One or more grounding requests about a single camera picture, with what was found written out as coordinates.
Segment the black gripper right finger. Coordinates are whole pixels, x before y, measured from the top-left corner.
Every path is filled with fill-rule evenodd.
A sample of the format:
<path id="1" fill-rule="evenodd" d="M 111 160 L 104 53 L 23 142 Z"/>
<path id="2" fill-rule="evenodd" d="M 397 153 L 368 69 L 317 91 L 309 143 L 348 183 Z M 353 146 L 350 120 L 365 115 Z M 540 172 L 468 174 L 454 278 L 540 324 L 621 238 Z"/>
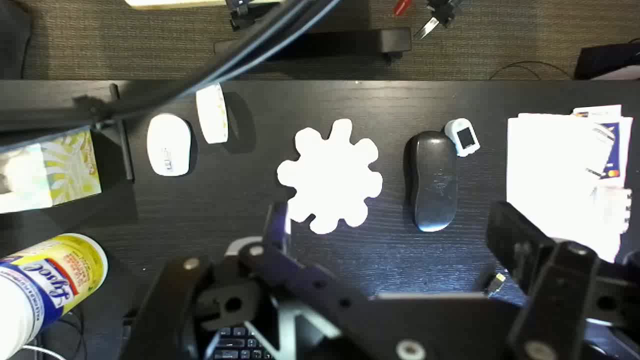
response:
<path id="1" fill-rule="evenodd" d="M 590 324 L 639 353 L 640 275 L 637 265 L 611 264 L 573 239 L 552 239 L 511 201 L 497 201 L 487 246 L 527 293 L 509 332 L 516 360 L 614 360 L 586 337 Z"/>

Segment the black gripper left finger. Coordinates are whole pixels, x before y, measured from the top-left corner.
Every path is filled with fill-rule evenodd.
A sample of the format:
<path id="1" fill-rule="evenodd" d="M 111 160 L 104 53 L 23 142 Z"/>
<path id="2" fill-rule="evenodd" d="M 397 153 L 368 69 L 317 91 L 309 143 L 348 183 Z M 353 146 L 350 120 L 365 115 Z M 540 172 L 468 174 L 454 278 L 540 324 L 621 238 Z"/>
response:
<path id="1" fill-rule="evenodd" d="M 284 207 L 266 231 L 220 261 L 167 261 L 134 320 L 120 360 L 207 360 L 226 325 L 246 325 L 274 360 L 373 360 L 365 300 L 284 252 Z"/>

